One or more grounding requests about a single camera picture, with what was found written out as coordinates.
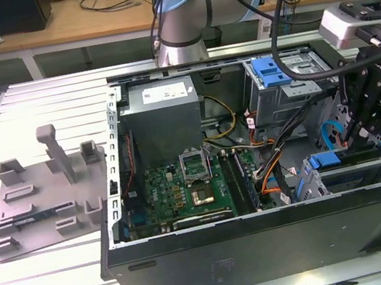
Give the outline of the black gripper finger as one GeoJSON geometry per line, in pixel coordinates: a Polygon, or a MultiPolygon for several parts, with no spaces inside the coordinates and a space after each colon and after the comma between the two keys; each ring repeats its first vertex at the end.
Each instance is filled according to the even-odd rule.
{"type": "Polygon", "coordinates": [[[366,90],[369,83],[364,62],[349,63],[338,77],[340,102],[346,107],[348,120],[344,140],[368,137],[374,112],[370,92],[366,90]]]}
{"type": "MultiPolygon", "coordinates": [[[[374,75],[373,72],[366,72],[366,74],[369,83],[366,90],[370,92],[374,112],[372,114],[374,117],[372,121],[373,124],[375,118],[377,117],[377,112],[381,108],[381,78],[378,75],[374,75]]],[[[364,144],[367,143],[368,138],[369,135],[368,137],[346,141],[346,143],[348,144],[348,149],[356,150],[362,148],[364,144]]]]}

